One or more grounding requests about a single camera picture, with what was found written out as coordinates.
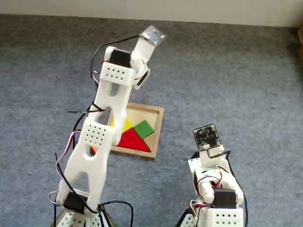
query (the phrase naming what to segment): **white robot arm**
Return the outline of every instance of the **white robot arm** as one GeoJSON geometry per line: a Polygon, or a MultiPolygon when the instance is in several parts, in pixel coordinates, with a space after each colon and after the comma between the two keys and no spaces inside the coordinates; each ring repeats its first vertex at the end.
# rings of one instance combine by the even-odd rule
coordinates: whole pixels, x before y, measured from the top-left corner
{"type": "Polygon", "coordinates": [[[176,226],[243,227],[239,205],[244,194],[226,158],[230,151],[224,151],[214,124],[194,129],[193,133],[199,152],[188,164],[198,198],[190,202],[176,226]]]}
{"type": "Polygon", "coordinates": [[[150,26],[139,35],[137,45],[132,52],[111,46],[106,49],[100,82],[95,80],[99,85],[94,103],[88,111],[82,130],[78,130],[80,137],[67,162],[64,174],[60,173],[62,180],[56,197],[57,204],[82,213],[86,217],[91,217],[97,212],[106,179],[107,158],[111,146],[117,145],[121,139],[132,87],[141,88],[149,77],[150,69],[146,63],[154,48],[164,38],[162,32],[150,26]],[[119,86],[115,96],[111,95],[113,84],[119,86]],[[115,120],[113,127],[98,123],[99,117],[107,107],[113,112],[115,120]],[[90,153],[91,147],[98,148],[95,155],[90,153]],[[89,193],[74,190],[77,194],[74,195],[74,192],[71,192],[73,190],[71,185],[83,174],[88,175],[89,193]]]}

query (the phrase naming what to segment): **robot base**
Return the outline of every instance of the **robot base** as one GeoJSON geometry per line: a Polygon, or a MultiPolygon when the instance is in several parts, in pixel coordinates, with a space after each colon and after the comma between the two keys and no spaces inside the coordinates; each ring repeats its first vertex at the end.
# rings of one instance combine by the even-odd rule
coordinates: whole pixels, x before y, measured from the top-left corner
{"type": "MultiPolygon", "coordinates": [[[[116,227],[113,223],[112,218],[108,213],[102,212],[103,224],[104,227],[116,227]]],[[[79,213],[68,212],[67,209],[63,209],[61,214],[57,217],[57,226],[58,227],[101,227],[99,214],[93,214],[91,218],[88,218],[79,213]]]]}

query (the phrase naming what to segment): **black cable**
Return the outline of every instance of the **black cable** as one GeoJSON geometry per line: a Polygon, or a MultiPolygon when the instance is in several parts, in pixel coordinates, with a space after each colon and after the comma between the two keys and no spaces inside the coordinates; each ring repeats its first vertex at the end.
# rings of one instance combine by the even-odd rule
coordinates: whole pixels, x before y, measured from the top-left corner
{"type": "Polygon", "coordinates": [[[131,208],[132,214],[131,214],[130,227],[132,227],[133,226],[133,220],[134,220],[134,208],[133,208],[133,206],[129,202],[126,202],[126,201],[123,201],[123,200],[112,200],[112,201],[104,202],[104,203],[102,203],[100,205],[104,206],[104,205],[111,204],[111,203],[123,203],[123,204],[128,205],[131,208]]]}
{"type": "Polygon", "coordinates": [[[222,156],[222,155],[229,155],[229,154],[231,153],[231,150],[227,150],[227,151],[224,151],[224,152],[220,152],[219,154],[210,156],[209,150],[207,149],[206,151],[207,151],[207,155],[208,155],[209,158],[220,157],[220,156],[222,156]]]}
{"type": "Polygon", "coordinates": [[[198,210],[198,219],[197,219],[197,222],[196,222],[196,227],[198,226],[198,222],[199,222],[199,218],[200,218],[200,209],[201,209],[202,207],[200,207],[199,208],[199,210],[198,210]]]}
{"type": "Polygon", "coordinates": [[[102,218],[100,210],[99,210],[99,218],[100,218],[100,222],[101,222],[101,227],[104,227],[103,218],[102,218]]]}
{"type": "Polygon", "coordinates": [[[56,227],[57,226],[57,205],[54,204],[53,205],[53,226],[56,227]]]}
{"type": "Polygon", "coordinates": [[[134,35],[134,36],[131,36],[129,38],[125,38],[125,39],[121,39],[121,40],[118,40],[118,41],[113,41],[113,42],[109,42],[109,43],[106,43],[106,44],[102,44],[94,53],[93,57],[91,58],[90,60],[90,72],[94,72],[93,70],[93,64],[94,64],[94,60],[96,58],[96,55],[97,53],[104,47],[104,46],[107,46],[107,45],[111,45],[111,44],[117,44],[117,43],[121,43],[121,42],[124,42],[124,41],[127,41],[127,40],[130,40],[130,39],[134,39],[134,38],[138,38],[139,35],[134,35]]]}
{"type": "Polygon", "coordinates": [[[227,156],[226,156],[226,160],[228,161],[229,169],[230,169],[230,171],[231,171],[231,174],[232,174],[233,177],[236,179],[236,182],[238,183],[239,187],[241,188],[241,190],[242,190],[242,192],[243,192],[243,197],[244,197],[244,208],[245,208],[245,227],[247,227],[247,226],[248,226],[248,206],[247,206],[247,198],[246,198],[246,196],[245,196],[244,190],[242,189],[242,187],[241,187],[239,181],[238,181],[237,178],[235,177],[235,174],[234,174],[234,172],[233,172],[233,170],[232,170],[232,166],[231,166],[231,164],[230,164],[230,162],[229,162],[229,155],[230,155],[230,153],[228,153],[227,156]]]}

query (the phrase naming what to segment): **gray carpet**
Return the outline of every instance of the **gray carpet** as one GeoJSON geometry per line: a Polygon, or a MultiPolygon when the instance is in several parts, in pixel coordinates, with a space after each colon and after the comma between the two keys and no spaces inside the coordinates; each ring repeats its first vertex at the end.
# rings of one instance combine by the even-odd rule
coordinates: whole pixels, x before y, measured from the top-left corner
{"type": "MultiPolygon", "coordinates": [[[[60,179],[54,152],[64,150],[78,118],[66,112],[87,108],[93,98],[90,58],[100,44],[150,24],[168,38],[149,62],[146,86],[130,101],[165,107],[158,156],[111,153],[101,200],[131,202],[135,227],[174,226],[195,198],[187,166],[196,150],[191,130],[214,122],[247,194],[249,226],[301,226],[303,77],[294,29],[5,15],[0,226],[51,224],[47,195],[60,179]]],[[[117,46],[132,50],[135,42],[117,46]]],[[[77,187],[86,189],[85,183],[77,187]]],[[[128,226],[127,207],[108,210],[119,226],[128,226]]]]}

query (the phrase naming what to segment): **wire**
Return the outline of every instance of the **wire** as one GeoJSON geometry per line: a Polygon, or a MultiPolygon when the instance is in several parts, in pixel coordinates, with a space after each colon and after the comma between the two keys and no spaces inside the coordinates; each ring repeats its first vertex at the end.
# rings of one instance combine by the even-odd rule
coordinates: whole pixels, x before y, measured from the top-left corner
{"type": "Polygon", "coordinates": [[[111,45],[111,44],[117,44],[117,43],[121,43],[121,42],[124,42],[124,41],[127,41],[127,40],[130,40],[130,39],[134,39],[134,38],[138,38],[139,35],[134,35],[134,36],[131,36],[129,38],[125,38],[125,39],[121,39],[121,40],[118,40],[118,41],[113,41],[113,42],[109,42],[109,43],[105,43],[105,44],[102,44],[100,47],[98,47],[98,49],[95,51],[94,55],[92,56],[91,60],[90,60],[90,72],[94,72],[93,70],[93,64],[94,64],[94,60],[96,58],[96,55],[97,53],[104,47],[104,46],[107,46],[107,45],[111,45]]]}
{"type": "Polygon", "coordinates": [[[226,156],[226,160],[228,161],[228,165],[229,165],[229,169],[231,170],[231,174],[233,175],[233,177],[236,179],[236,182],[238,183],[239,187],[241,188],[242,192],[243,192],[243,197],[244,197],[244,208],[245,208],[245,227],[248,226],[248,206],[247,206],[247,198],[246,198],[246,195],[241,187],[241,185],[239,184],[239,181],[237,180],[233,170],[232,170],[232,166],[229,162],[229,155],[230,153],[227,154],[226,156]]]}
{"type": "Polygon", "coordinates": [[[198,226],[198,222],[199,222],[199,218],[200,218],[200,209],[201,209],[202,207],[200,207],[199,208],[199,210],[198,210],[198,219],[197,219],[197,222],[196,222],[196,227],[198,226]]]}
{"type": "Polygon", "coordinates": [[[51,196],[52,196],[52,194],[56,193],[57,191],[59,191],[59,189],[57,189],[57,190],[55,190],[55,191],[53,191],[53,192],[48,193],[48,200],[49,200],[52,204],[54,204],[54,205],[57,205],[57,203],[54,202],[54,201],[52,201],[51,196]]]}
{"type": "Polygon", "coordinates": [[[76,132],[80,132],[81,130],[77,129],[77,130],[74,130],[71,135],[70,135],[70,138],[68,139],[68,142],[66,144],[66,147],[65,147],[65,150],[64,152],[62,153],[62,155],[58,158],[58,160],[56,161],[56,169],[57,169],[57,172],[58,174],[59,173],[59,170],[58,170],[58,163],[59,161],[67,154],[68,150],[70,149],[70,146],[71,146],[71,142],[72,142],[72,139],[75,137],[75,133],[76,132]]]}
{"type": "Polygon", "coordinates": [[[197,218],[197,212],[196,212],[196,210],[193,208],[193,206],[192,206],[192,203],[197,203],[197,201],[196,200],[191,200],[190,202],[189,202],[189,207],[191,208],[191,210],[193,211],[193,213],[194,213],[194,218],[197,218]]]}
{"type": "Polygon", "coordinates": [[[100,210],[99,210],[99,218],[100,218],[100,222],[101,222],[101,227],[104,227],[103,217],[101,215],[101,211],[100,210]]]}
{"type": "Polygon", "coordinates": [[[57,226],[57,205],[54,204],[53,205],[53,226],[56,227],[57,226]]]}
{"type": "Polygon", "coordinates": [[[227,151],[220,152],[219,154],[216,154],[216,155],[211,156],[211,155],[209,154],[209,149],[207,149],[206,151],[207,151],[207,155],[208,155],[209,158],[220,157],[220,156],[222,156],[222,155],[228,155],[228,154],[231,153],[231,150],[227,150],[227,151]]]}
{"type": "Polygon", "coordinates": [[[202,177],[202,178],[200,178],[200,179],[198,180],[197,185],[199,185],[199,183],[200,183],[202,180],[204,180],[204,179],[206,179],[206,178],[208,178],[208,177],[215,178],[218,182],[220,182],[220,181],[222,180],[222,175],[221,175],[221,179],[219,179],[219,178],[217,178],[217,177],[215,177],[215,176],[206,175],[206,176],[204,176],[204,177],[202,177]]]}
{"type": "Polygon", "coordinates": [[[123,201],[123,200],[112,200],[112,201],[108,201],[108,202],[104,202],[102,204],[100,204],[101,206],[104,206],[104,205],[107,205],[107,204],[111,204],[111,203],[123,203],[123,204],[126,204],[130,207],[131,209],[131,222],[130,222],[130,227],[133,226],[133,221],[134,221],[134,208],[133,206],[129,203],[129,202],[126,202],[126,201],[123,201]]]}

